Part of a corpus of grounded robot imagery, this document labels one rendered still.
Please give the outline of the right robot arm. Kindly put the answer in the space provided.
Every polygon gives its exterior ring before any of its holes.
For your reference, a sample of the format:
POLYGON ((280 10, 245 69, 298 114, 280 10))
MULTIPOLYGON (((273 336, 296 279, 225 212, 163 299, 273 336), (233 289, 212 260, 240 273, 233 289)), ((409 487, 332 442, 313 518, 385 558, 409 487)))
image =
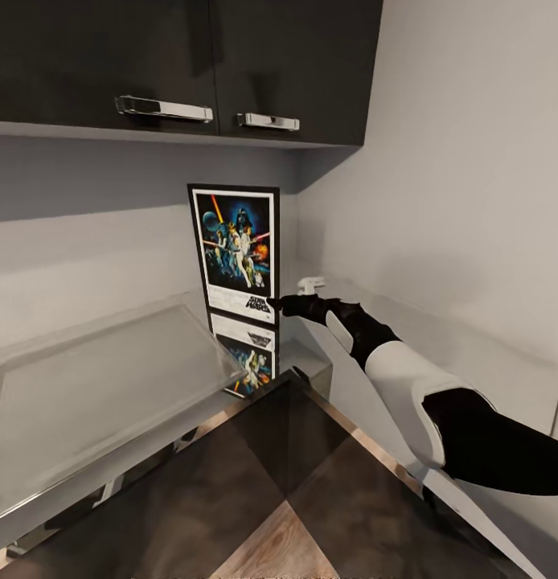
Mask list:
POLYGON ((326 326, 359 362, 418 461, 446 472, 546 579, 558 579, 558 441, 501 415, 359 302, 318 298, 324 277, 297 285, 297 295, 266 302, 326 326))

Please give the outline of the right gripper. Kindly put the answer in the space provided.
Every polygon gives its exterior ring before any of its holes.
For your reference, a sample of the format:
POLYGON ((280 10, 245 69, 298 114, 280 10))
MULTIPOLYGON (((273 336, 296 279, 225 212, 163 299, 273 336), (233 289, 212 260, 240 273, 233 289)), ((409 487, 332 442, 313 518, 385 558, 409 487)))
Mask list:
POLYGON ((318 295, 286 295, 283 298, 267 298, 266 302, 276 311, 283 310, 283 316, 302 316, 310 319, 310 309, 318 300, 318 295))

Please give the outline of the poster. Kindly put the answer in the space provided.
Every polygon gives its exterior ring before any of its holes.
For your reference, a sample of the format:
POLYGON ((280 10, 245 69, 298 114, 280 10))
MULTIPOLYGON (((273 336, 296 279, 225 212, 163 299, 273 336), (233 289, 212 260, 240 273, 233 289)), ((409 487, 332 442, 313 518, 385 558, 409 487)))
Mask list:
POLYGON ((206 309, 280 328, 280 187, 187 184, 206 309))

